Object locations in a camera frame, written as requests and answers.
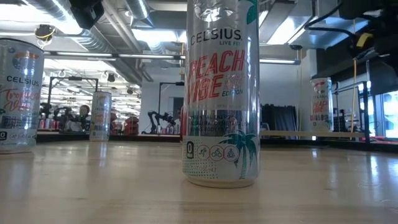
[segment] ductwork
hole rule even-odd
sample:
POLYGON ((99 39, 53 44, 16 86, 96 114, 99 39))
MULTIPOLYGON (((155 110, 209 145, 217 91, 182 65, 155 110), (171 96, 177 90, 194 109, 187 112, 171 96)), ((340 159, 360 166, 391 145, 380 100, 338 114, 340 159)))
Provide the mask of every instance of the ductwork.
MULTIPOLYGON (((86 29, 82 29, 77 24, 77 21, 72 15, 70 10, 71 5, 69 0, 21 0, 25 4, 35 7, 42 11, 44 14, 51 15, 57 21, 57 28, 66 34, 78 34, 82 38, 74 38, 73 40, 81 45, 83 48, 90 52, 114 52, 113 46, 100 35, 100 32, 95 34, 94 32, 86 29)), ((121 59, 117 59, 115 62, 107 62, 112 65, 115 69, 123 73, 123 77, 128 82, 134 82, 141 84, 142 77, 130 66, 128 66, 121 59)))
POLYGON ((154 26, 149 17, 150 7, 146 0, 126 0, 126 6, 131 13, 131 25, 134 21, 142 21, 151 27, 154 26))

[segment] wooden table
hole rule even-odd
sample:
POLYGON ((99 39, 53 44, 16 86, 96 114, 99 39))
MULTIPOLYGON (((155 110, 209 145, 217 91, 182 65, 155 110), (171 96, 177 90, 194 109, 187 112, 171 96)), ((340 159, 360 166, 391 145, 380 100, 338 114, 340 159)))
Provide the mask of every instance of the wooden table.
POLYGON ((0 156, 0 223, 397 223, 398 156, 267 148, 244 189, 187 182, 181 145, 40 144, 0 156))

